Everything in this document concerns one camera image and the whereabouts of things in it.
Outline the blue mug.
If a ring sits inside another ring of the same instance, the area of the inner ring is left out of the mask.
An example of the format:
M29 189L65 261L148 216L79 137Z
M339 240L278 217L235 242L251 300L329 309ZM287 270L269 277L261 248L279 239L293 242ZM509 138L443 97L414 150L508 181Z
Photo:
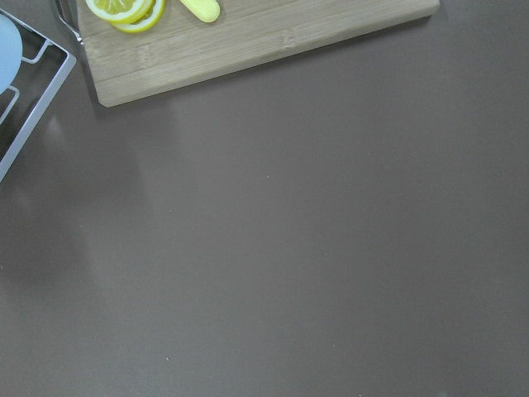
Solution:
M1 15L1 93L16 78L22 58L21 34L14 22Z

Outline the wooden cutting board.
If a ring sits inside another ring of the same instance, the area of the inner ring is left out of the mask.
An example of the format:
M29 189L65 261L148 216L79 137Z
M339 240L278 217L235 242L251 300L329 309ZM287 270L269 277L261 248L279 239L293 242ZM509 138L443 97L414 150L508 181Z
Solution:
M429 17L431 0L222 1L213 23L168 1L148 31L118 31L77 3L98 101L105 107Z

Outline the lemon slice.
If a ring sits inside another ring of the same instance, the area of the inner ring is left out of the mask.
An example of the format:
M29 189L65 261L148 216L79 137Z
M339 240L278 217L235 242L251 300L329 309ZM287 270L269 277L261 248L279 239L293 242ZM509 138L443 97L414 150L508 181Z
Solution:
M110 23L112 27L118 31L127 34L136 34L144 31L148 31L154 27L160 18L162 17L165 9L165 0L155 0L150 6L147 13L142 16L139 20L131 23Z
M153 4L151 0L86 0L88 9L111 23L129 23L143 17Z

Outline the yellow plastic knife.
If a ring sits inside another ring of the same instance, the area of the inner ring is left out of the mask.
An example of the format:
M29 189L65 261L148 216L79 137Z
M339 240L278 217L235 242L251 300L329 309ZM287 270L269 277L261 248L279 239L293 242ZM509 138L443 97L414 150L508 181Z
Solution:
M219 18L221 8L217 0L180 1L198 20L212 23Z

